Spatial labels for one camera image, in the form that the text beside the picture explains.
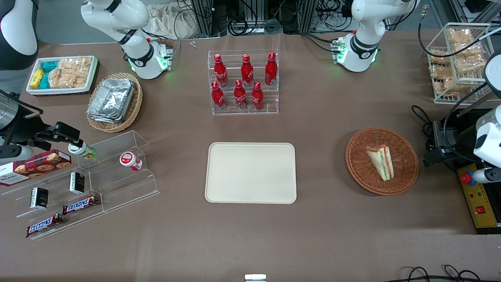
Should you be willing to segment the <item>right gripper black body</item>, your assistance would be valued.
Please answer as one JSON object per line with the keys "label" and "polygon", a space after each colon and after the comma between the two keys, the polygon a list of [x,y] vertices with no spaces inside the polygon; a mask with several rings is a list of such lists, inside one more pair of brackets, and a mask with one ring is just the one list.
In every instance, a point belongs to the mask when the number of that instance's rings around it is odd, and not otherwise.
{"label": "right gripper black body", "polygon": [[47,148],[48,142],[36,137],[48,127],[42,114],[43,110],[20,101],[16,93],[1,91],[1,145]]}

